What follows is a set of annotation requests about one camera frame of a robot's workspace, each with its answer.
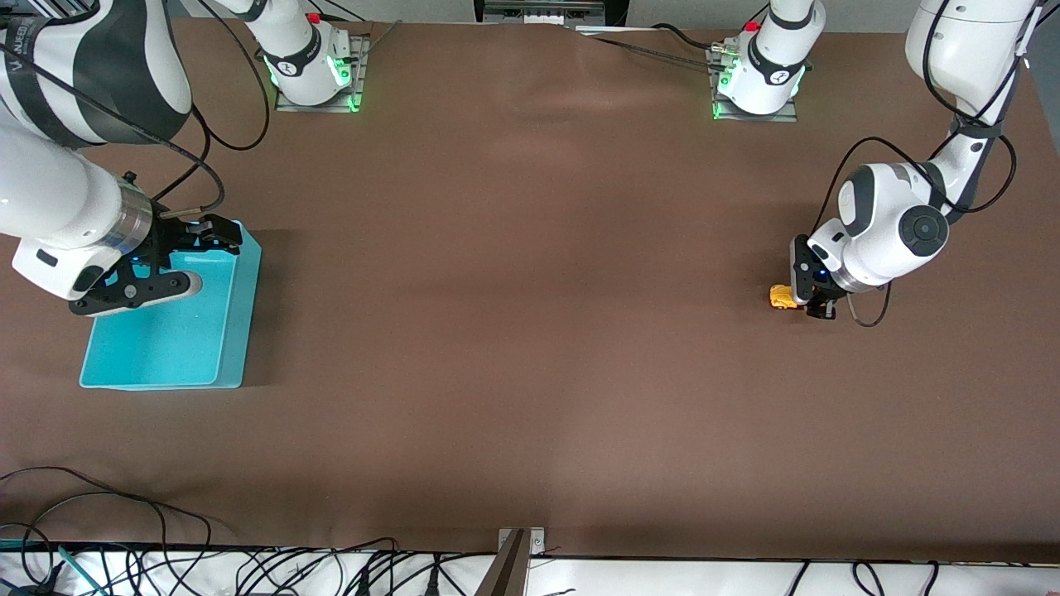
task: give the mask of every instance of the yellow object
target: yellow object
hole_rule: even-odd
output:
[[[774,309],[797,309],[798,304],[792,300],[792,288],[790,285],[774,285],[770,288],[770,305]]]

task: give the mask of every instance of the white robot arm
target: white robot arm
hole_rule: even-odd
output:
[[[926,62],[929,81],[953,93],[964,116],[925,162],[858,168],[840,188],[840,217],[795,238],[793,299],[809,315],[834,318],[836,299],[924,265],[946,246],[951,225],[986,207],[972,208],[979,173],[995,140],[1009,145],[1003,120],[1039,12],[1038,0],[921,1],[906,58],[921,77]]]
[[[315,105],[342,88],[329,64],[334,30],[311,23],[298,0],[223,3],[247,22],[288,100]],[[170,140],[187,121],[192,97],[164,4],[99,0],[88,13],[67,19],[16,18],[0,29],[0,42],[6,48],[0,69],[0,233],[21,239],[14,268],[69,300],[77,314],[197,292],[193,273],[162,274],[159,267],[167,267],[173,250],[237,251],[238,228],[215,215],[195,224],[163,218],[162,208],[131,179],[82,157],[75,150],[153,141],[29,64]],[[153,277],[169,276],[166,283],[134,279],[131,262],[149,264]]]
[[[740,109],[759,116],[778,111],[795,94],[806,58],[825,29],[820,0],[772,0],[761,27],[737,37],[737,64],[719,91]]]

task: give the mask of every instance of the black cable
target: black cable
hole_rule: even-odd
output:
[[[802,560],[802,566],[799,567],[798,573],[795,574],[795,580],[792,581],[792,586],[788,589],[788,596],[795,596],[795,591],[798,590],[798,584],[802,581],[802,576],[806,575],[806,571],[810,568],[810,559]]]
[[[861,577],[858,576],[858,568],[862,565],[865,565],[865,567],[868,568],[868,573],[872,576],[872,581],[876,582],[876,588],[879,590],[878,593],[871,592],[864,583],[862,583]],[[876,575],[876,569],[872,568],[872,565],[864,561],[858,561],[851,565],[850,574],[854,576],[854,583],[858,584],[858,588],[861,588],[862,592],[864,592],[867,596],[885,596],[883,593],[883,584],[880,583],[880,576]]]
[[[460,596],[467,596],[467,593],[464,592],[462,588],[460,588],[460,585],[456,582],[456,580],[449,577],[449,573],[445,571],[445,567],[443,567],[441,563],[438,564],[438,571],[442,572],[442,577],[445,578],[445,581],[449,582],[449,585],[452,585],[453,589],[456,590],[458,594],[460,594]]]
[[[25,577],[30,578],[31,582],[36,583],[38,586],[43,585],[43,583],[48,581],[48,576],[50,576],[52,572],[55,569],[55,549],[52,548],[52,542],[48,540],[48,537],[45,536],[45,532],[40,531],[39,528],[33,526],[32,524],[23,524],[21,522],[7,522],[4,524],[0,524],[0,531],[3,531],[12,527],[25,529],[25,534],[22,537],[22,543],[19,545],[19,555],[21,556],[22,559],[22,572],[25,574]],[[31,532],[40,537],[40,540],[41,542],[45,543],[45,548],[48,551],[48,575],[45,576],[45,579],[37,579],[37,577],[33,575],[33,572],[30,571],[29,560],[25,557],[26,555],[25,545],[30,541]]]
[[[747,19],[747,22],[750,22],[753,20],[758,20],[758,17],[761,16],[762,13],[764,13],[765,11],[768,11],[768,10],[770,10],[770,3],[766,2],[764,6],[762,6],[761,8],[758,10],[757,13],[755,13],[755,16],[750,17],[749,19]]]
[[[198,110],[195,104],[192,104],[192,116],[198,121],[199,126],[202,128],[202,152],[199,153],[199,159],[206,161],[206,158],[210,156],[210,145],[211,145],[211,135],[210,129],[206,125],[206,120],[202,119],[202,113]],[[177,187],[184,183],[184,180],[191,177],[198,170],[198,163],[192,163],[191,168],[184,171],[176,180],[170,182],[170,186],[158,191],[158,193],[151,197],[155,203],[162,200],[165,195],[170,194]]]
[[[435,554],[435,564],[430,566],[430,576],[427,578],[427,588],[423,591],[423,596],[442,596],[438,591],[438,572],[442,568],[442,556]]]
[[[188,574],[191,573],[192,568],[194,568],[195,565],[198,563],[198,561],[201,560],[202,555],[206,554],[206,550],[202,550],[201,553],[199,553],[199,556],[194,560],[194,562],[191,565],[189,565],[188,569],[186,569],[183,574],[178,575],[176,568],[173,567],[173,563],[170,560],[170,556],[169,556],[169,548],[167,548],[169,543],[167,543],[167,540],[166,540],[167,539],[167,526],[166,526],[166,523],[165,523],[165,514],[162,512],[162,509],[164,508],[164,509],[174,511],[176,513],[180,513],[182,515],[192,518],[192,519],[197,520],[198,522],[202,523],[206,526],[206,542],[204,543],[206,547],[210,546],[211,539],[213,537],[213,524],[211,524],[209,520],[207,520],[202,515],[199,515],[198,513],[193,513],[191,511],[188,511],[186,509],[181,509],[179,507],[174,507],[172,505],[169,505],[169,504],[165,504],[165,503],[161,503],[161,502],[158,502],[158,501],[154,501],[154,499],[147,498],[145,496],[141,496],[141,495],[138,495],[138,494],[134,494],[134,493],[129,493],[129,492],[118,490],[118,489],[116,489],[116,488],[113,488],[113,487],[111,487],[111,486],[109,486],[109,485],[107,485],[105,483],[101,483],[99,480],[94,480],[92,478],[89,478],[88,476],[86,476],[85,474],[82,474],[81,472],[77,472],[75,470],[72,470],[70,468],[65,468],[65,467],[61,467],[61,466],[34,466],[34,467],[30,467],[30,468],[22,468],[20,470],[15,470],[14,472],[8,472],[8,473],[0,476],[0,483],[2,483],[4,480],[7,480],[7,479],[11,479],[11,478],[13,478],[13,477],[15,477],[17,475],[21,475],[21,474],[29,473],[29,472],[38,472],[38,471],[56,471],[56,472],[63,472],[63,473],[65,473],[67,475],[73,476],[74,478],[77,478],[77,479],[82,480],[85,484],[93,486],[93,487],[95,487],[98,489],[102,489],[103,491],[105,491],[105,493],[103,493],[103,494],[109,494],[109,495],[118,496],[118,497],[121,497],[121,498],[125,498],[127,501],[132,501],[132,502],[136,502],[136,503],[142,503],[142,504],[147,505],[148,507],[151,507],[152,510],[155,511],[155,514],[158,516],[159,525],[161,526],[161,534],[162,534],[161,536],[162,558],[165,560],[166,566],[169,567],[170,573],[172,573],[173,577],[176,579],[176,585],[173,586],[173,591],[171,591],[170,595],[173,596],[173,594],[176,592],[177,588],[183,586],[186,590],[188,590],[189,592],[191,592],[194,596],[202,596],[201,594],[199,594],[198,592],[196,592],[194,589],[192,589],[190,585],[188,585],[184,582],[184,578],[188,577]],[[82,494],[81,496],[90,496],[92,494],[101,494],[101,493],[90,493],[90,494],[89,493],[85,493],[85,494]]]
[[[887,282],[887,293],[883,295],[883,306],[880,306],[880,314],[872,322],[865,322],[858,316],[858,311],[854,310],[854,299],[850,294],[847,294],[847,308],[850,309],[850,317],[854,319],[854,322],[866,329],[871,329],[883,322],[883,317],[887,316],[887,306],[890,305],[890,288],[894,284],[895,280]]]
[[[659,58],[667,59],[667,60],[673,60],[675,63],[682,63],[682,64],[696,66],[696,67],[700,67],[700,68],[706,68],[708,70],[724,70],[724,67],[722,67],[721,65],[712,65],[712,64],[707,64],[707,63],[703,63],[703,62],[700,62],[700,60],[693,60],[691,58],[686,58],[684,56],[675,56],[673,54],[668,54],[666,52],[659,52],[658,50],[652,50],[652,49],[649,49],[649,48],[641,48],[640,46],[633,46],[632,43],[625,43],[623,41],[615,41],[614,39],[607,39],[605,37],[599,37],[597,35],[591,35],[590,37],[593,39],[596,39],[597,41],[602,41],[604,43],[611,43],[612,46],[618,46],[619,48],[625,48],[626,50],[630,50],[630,51],[633,51],[633,52],[639,52],[641,54],[646,54],[646,55],[649,55],[649,56],[655,56],[655,57],[659,57]]]
[[[265,106],[265,121],[262,124],[262,130],[261,133],[258,134],[258,138],[247,145],[233,145],[232,143],[229,143],[225,139],[218,137],[216,133],[210,129],[210,126],[206,123],[206,120],[201,119],[201,115],[199,116],[200,118],[199,122],[202,123],[202,126],[206,127],[210,136],[213,137],[214,140],[216,140],[222,145],[232,151],[250,151],[260,145],[261,142],[265,140],[265,135],[268,134],[269,124],[271,120],[272,107],[269,105],[268,91],[265,90],[265,82],[262,80],[262,73],[258,71],[258,67],[254,65],[254,59],[250,57],[250,52],[247,51],[247,47],[243,45],[243,41],[238,38],[238,36],[235,35],[235,32],[232,31],[232,28],[229,27],[228,23],[225,22],[225,19],[220,18],[220,16],[217,15],[217,13],[209,4],[206,3],[206,0],[198,0],[198,2],[199,4],[202,5],[204,8],[207,10],[208,13],[210,13],[210,16],[213,17],[214,20],[219,22],[220,25],[225,28],[225,31],[228,33],[228,36],[231,37],[232,41],[235,41],[235,46],[240,48],[240,53],[243,54],[243,58],[247,62],[247,66],[250,67],[250,72],[253,73],[254,75],[254,81],[258,83],[258,90],[261,91],[262,94],[262,104]]]
[[[339,11],[342,11],[343,13],[346,13],[346,14],[350,15],[351,17],[353,17],[353,18],[355,18],[355,19],[357,19],[357,20],[359,20],[359,21],[364,21],[364,20],[366,20],[366,19],[365,19],[365,17],[363,17],[363,16],[358,15],[357,13],[354,13],[353,11],[351,11],[351,10],[349,10],[349,8],[346,8],[346,7],[343,7],[343,6],[341,5],[341,4],[338,4],[338,3],[336,3],[336,2],[333,2],[332,0],[324,0],[324,2],[328,2],[328,3],[329,3],[329,4],[331,4],[332,6],[335,6],[335,7],[336,7],[336,8],[338,8]]]
[[[164,147],[169,148],[170,151],[172,151],[174,153],[177,153],[178,155],[180,155],[184,159],[188,159],[192,163],[195,163],[199,168],[201,168],[204,172],[206,172],[207,174],[210,175],[211,178],[213,178],[214,183],[217,186],[217,197],[213,200],[213,203],[210,203],[208,205],[204,205],[204,206],[199,207],[198,210],[200,212],[212,211],[213,209],[216,209],[218,206],[220,206],[222,203],[225,201],[225,183],[220,180],[220,176],[217,175],[217,173],[213,170],[213,168],[210,168],[209,165],[207,165],[207,163],[205,161],[202,161],[201,159],[199,159],[198,157],[196,157],[194,154],[192,154],[188,150],[186,150],[186,148],[183,148],[183,147],[181,147],[181,146],[179,146],[179,145],[177,145],[177,144],[175,144],[175,143],[173,143],[173,142],[171,142],[171,141],[169,141],[166,139],[163,139],[162,137],[159,137],[158,135],[152,133],[151,130],[144,128],[143,126],[140,126],[139,124],[137,124],[136,122],[132,122],[128,118],[125,118],[124,116],[122,116],[122,115],[116,112],[114,110],[108,108],[107,106],[101,104],[100,102],[98,102],[95,99],[93,99],[92,97],[88,95],[84,91],[81,91],[78,89],[75,89],[75,88],[71,87],[70,85],[67,85],[67,83],[65,81],[63,81],[58,76],[55,76],[54,74],[52,74],[48,70],[41,68],[34,60],[32,60],[30,58],[26,58],[25,56],[23,56],[22,54],[20,54],[18,52],[15,52],[11,48],[8,48],[5,43],[0,43],[0,52],[3,52],[7,56],[14,58],[17,63],[20,63],[20,64],[29,67],[30,70],[32,70],[33,72],[37,73],[39,76],[45,77],[45,80],[49,81],[53,85],[55,85],[58,88],[63,89],[67,93],[70,93],[71,95],[73,95],[74,98],[77,98],[82,102],[84,102],[84,103],[92,106],[93,108],[98,109],[99,111],[101,111],[101,112],[109,116],[110,118],[113,118],[118,122],[121,122],[122,124],[128,126],[134,133],[140,135],[144,139],[147,139],[148,141],[152,141],[153,143],[157,143],[157,144],[163,145]]]
[[[314,8],[316,8],[317,13],[320,15],[320,18],[323,19],[323,20],[325,20],[325,21],[350,22],[350,19],[342,18],[342,17],[336,17],[335,15],[329,15],[328,13],[325,13],[323,11],[323,8],[320,7],[319,4],[317,4],[313,0],[305,0],[305,1],[308,2],[310,5],[312,5]]]
[[[674,35],[676,35],[677,37],[679,37],[682,41],[684,41],[685,43],[688,43],[689,46],[691,46],[693,48],[699,48],[701,50],[710,50],[710,43],[704,43],[703,41],[696,41],[695,39],[692,39],[691,37],[685,35],[684,31],[677,29],[676,27],[674,27],[674,25],[672,25],[672,24],[670,24],[668,22],[657,22],[657,23],[655,23],[655,24],[652,25],[652,29],[665,29],[667,31],[671,31],[671,32],[674,33]]]
[[[496,553],[462,553],[460,555],[454,555],[453,557],[449,557],[448,559],[444,559],[441,562],[442,563],[448,563],[449,561],[456,561],[457,559],[465,559],[467,557],[482,557],[482,556],[488,556],[488,555],[496,555]],[[391,585],[390,586],[390,592],[387,593],[387,596],[393,596],[394,592],[398,591],[398,590],[400,590],[402,585],[405,585],[406,583],[408,583],[409,581],[411,581],[413,578],[416,578],[416,576],[418,576],[418,575],[420,575],[422,573],[425,573],[427,571],[430,571],[430,567],[432,567],[432,566],[435,566],[435,563],[430,563],[429,565],[427,565],[427,566],[425,566],[425,567],[423,567],[421,569],[412,572],[411,574],[409,574],[408,577],[406,577],[405,579],[403,579],[400,582],[398,582],[396,585]]]
[[[938,561],[928,561],[928,564],[931,565],[931,575],[928,576],[928,585],[921,596],[931,596],[931,589],[935,588],[935,580],[938,579]]]

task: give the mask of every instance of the blue tray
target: blue tray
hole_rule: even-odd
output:
[[[202,290],[96,318],[81,386],[126,391],[238,387],[261,258],[261,246],[245,228],[238,256],[174,252],[173,268],[198,274]]]

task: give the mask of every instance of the table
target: table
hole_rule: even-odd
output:
[[[211,125],[251,139],[231,41],[174,29]],[[800,121],[752,124],[711,120],[702,73],[561,28],[399,24],[359,113],[277,113],[252,153],[211,155],[219,212],[264,250],[245,387],[82,390],[90,321],[0,267],[0,469],[71,466],[227,543],[481,550],[526,525],[561,554],[1055,561],[1060,162],[1029,77],[1008,196],[896,283],[881,327],[766,304],[850,144],[944,137],[902,43],[823,36]],[[148,191],[187,166],[90,157]],[[172,205],[212,193],[196,175]],[[0,511],[74,488],[13,481]],[[157,541],[152,515],[84,499],[45,527]]]

